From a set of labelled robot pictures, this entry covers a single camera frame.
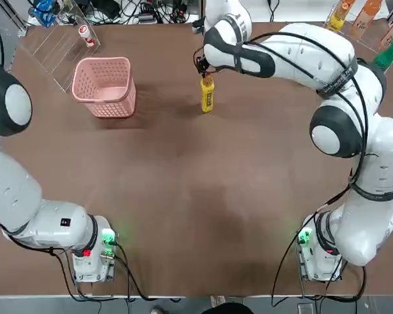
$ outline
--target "blue object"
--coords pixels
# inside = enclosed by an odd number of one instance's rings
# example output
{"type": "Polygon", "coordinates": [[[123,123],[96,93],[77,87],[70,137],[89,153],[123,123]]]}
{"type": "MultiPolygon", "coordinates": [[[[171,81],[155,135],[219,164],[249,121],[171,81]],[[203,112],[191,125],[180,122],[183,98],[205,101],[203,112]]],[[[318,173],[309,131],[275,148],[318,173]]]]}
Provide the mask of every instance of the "blue object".
{"type": "Polygon", "coordinates": [[[56,19],[54,14],[54,3],[55,0],[43,0],[38,2],[33,10],[38,22],[45,28],[49,28],[56,19]]]}

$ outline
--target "brown table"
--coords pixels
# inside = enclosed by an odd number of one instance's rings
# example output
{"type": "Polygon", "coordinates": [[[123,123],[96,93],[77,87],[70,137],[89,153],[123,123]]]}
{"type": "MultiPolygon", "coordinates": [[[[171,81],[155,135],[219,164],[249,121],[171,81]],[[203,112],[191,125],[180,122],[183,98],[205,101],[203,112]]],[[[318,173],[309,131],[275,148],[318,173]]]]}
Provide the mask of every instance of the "brown table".
{"type": "MultiPolygon", "coordinates": [[[[283,24],[255,24],[254,35],[283,24]]],[[[16,76],[33,100],[31,126],[6,150],[41,183],[45,198],[82,204],[121,235],[146,294],[270,294],[302,220],[346,184],[350,160],[314,148],[309,122],[320,98],[281,79],[224,71],[215,108],[201,114],[190,25],[97,28],[99,56],[132,63],[138,109],[98,120],[41,74],[21,50],[16,76]]],[[[357,47],[358,56],[372,58],[357,47]]],[[[393,116],[393,67],[382,115],[393,116]]],[[[368,294],[393,294],[393,234],[368,266],[368,294]]],[[[356,293],[348,269],[330,293],[356,293]]],[[[67,294],[57,261],[26,252],[0,233],[0,294],[67,294]]],[[[87,286],[126,295],[125,276],[87,286]]],[[[323,292],[323,285],[307,285],[323,292]]],[[[300,294],[294,251],[277,293],[300,294]]]]}

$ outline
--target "pink basket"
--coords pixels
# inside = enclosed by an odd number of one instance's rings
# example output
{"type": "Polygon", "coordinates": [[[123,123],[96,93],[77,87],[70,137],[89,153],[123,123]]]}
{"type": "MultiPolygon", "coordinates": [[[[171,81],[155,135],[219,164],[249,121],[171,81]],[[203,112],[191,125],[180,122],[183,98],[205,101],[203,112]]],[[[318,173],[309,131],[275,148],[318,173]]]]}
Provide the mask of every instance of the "pink basket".
{"type": "Polygon", "coordinates": [[[136,87],[127,58],[85,58],[76,66],[73,97],[98,118],[128,118],[136,107],[136,87]]]}

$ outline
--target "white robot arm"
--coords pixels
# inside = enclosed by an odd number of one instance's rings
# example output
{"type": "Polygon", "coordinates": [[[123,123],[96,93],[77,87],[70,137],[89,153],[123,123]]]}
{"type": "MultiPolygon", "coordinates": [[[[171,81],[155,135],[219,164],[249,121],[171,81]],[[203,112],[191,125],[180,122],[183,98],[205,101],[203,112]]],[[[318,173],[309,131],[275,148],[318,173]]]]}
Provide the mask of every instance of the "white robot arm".
{"type": "MultiPolygon", "coordinates": [[[[0,66],[0,137],[26,129],[31,114],[25,88],[0,66]]],[[[115,248],[109,242],[116,239],[108,221],[73,203],[44,200],[38,182],[1,146],[0,226],[5,236],[28,247],[71,250],[77,281],[113,278],[115,248]]]]}
{"type": "Polygon", "coordinates": [[[248,42],[251,32],[250,16],[239,0],[207,0],[204,57],[195,63],[199,72],[205,75],[211,65],[217,71],[285,78],[316,90],[324,100],[310,123],[312,142],[330,156],[354,158],[354,171],[367,139],[359,176],[346,202],[335,211],[320,213],[300,233],[305,277],[329,281],[339,277],[341,256],[364,266],[393,230],[393,118],[377,114],[385,77],[372,64],[357,61],[348,40],[326,29],[289,24],[259,44],[248,42]]]}

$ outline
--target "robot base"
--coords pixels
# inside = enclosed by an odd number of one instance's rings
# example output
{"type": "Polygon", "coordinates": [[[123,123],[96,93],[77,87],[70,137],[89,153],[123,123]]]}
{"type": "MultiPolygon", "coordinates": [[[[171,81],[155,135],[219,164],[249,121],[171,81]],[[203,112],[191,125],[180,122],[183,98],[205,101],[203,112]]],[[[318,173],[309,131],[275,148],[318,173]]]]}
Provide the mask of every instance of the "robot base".
{"type": "Polygon", "coordinates": [[[301,277],[307,281],[336,281],[341,278],[341,255],[332,255],[323,250],[316,237],[316,227],[311,220],[297,238],[297,254],[301,277]]]}
{"type": "Polygon", "coordinates": [[[116,241],[116,233],[111,229],[106,218],[95,216],[98,223],[98,238],[96,244],[88,256],[75,256],[73,265],[76,281],[79,283],[96,283],[113,281],[115,275],[116,246],[108,246],[103,242],[105,235],[113,237],[116,241]]]}

